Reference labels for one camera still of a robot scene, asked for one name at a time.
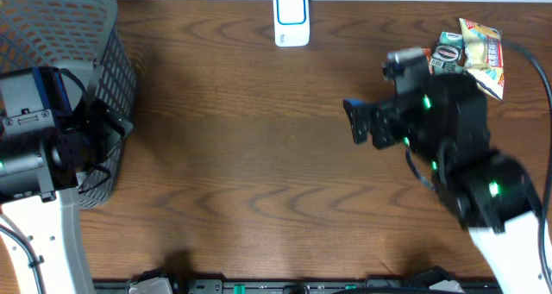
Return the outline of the round clear packaged item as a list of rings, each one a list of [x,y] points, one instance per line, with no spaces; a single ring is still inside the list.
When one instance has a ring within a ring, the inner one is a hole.
[[[438,44],[430,59],[430,65],[435,75],[448,73],[462,73],[463,67],[459,65],[462,50],[456,46]]]

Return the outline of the orange tissue pack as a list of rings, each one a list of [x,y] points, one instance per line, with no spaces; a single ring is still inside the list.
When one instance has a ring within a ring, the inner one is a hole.
[[[428,61],[428,68],[429,68],[430,74],[433,74],[434,71],[433,71],[433,65],[431,64],[431,59],[432,59],[431,49],[429,47],[423,47],[422,51],[423,51],[423,55]]]

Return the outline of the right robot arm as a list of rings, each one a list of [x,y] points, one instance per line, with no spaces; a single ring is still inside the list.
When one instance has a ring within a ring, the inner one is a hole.
[[[343,102],[356,144],[397,144],[432,171],[420,181],[466,230],[504,293],[551,291],[548,225],[529,174],[491,146],[487,99],[474,78],[430,77],[376,103]]]

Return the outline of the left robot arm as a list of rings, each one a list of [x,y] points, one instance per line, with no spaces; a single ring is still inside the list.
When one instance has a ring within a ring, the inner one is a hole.
[[[69,70],[30,67],[1,77],[1,240],[22,293],[92,293],[80,195],[133,129]]]

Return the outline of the teal tissue pack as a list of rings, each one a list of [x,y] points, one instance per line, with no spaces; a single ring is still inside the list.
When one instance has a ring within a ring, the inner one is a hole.
[[[461,34],[442,32],[439,43],[443,45],[463,48],[463,37]]]

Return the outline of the yellow snack bag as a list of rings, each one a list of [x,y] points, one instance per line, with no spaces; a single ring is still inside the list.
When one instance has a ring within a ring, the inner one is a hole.
[[[459,23],[467,56],[465,72],[474,77],[483,92],[501,101],[505,88],[501,33],[464,18]]]

